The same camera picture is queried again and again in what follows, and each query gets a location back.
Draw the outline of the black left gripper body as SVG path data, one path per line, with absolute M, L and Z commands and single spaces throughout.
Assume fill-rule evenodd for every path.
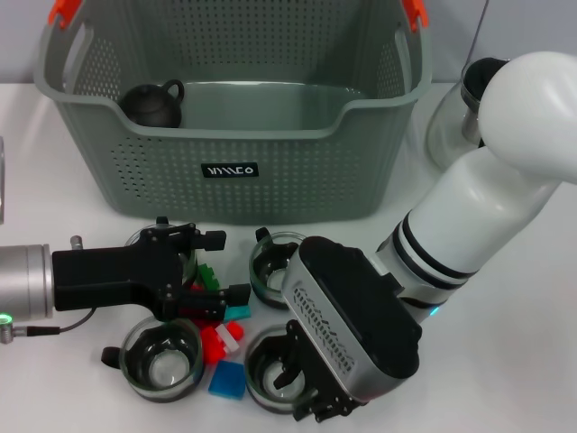
M 135 244 L 51 255 L 57 311 L 138 305 L 158 320 L 178 316 L 182 254 L 198 239 L 193 224 L 141 231 Z

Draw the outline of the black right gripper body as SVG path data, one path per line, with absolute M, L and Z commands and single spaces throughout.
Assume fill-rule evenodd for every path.
M 303 405 L 355 406 L 339 383 L 330 365 L 317 350 L 304 328 L 292 319 L 287 324 L 289 349 L 287 353 L 287 382 L 294 382 L 301 374 L 305 381 Z

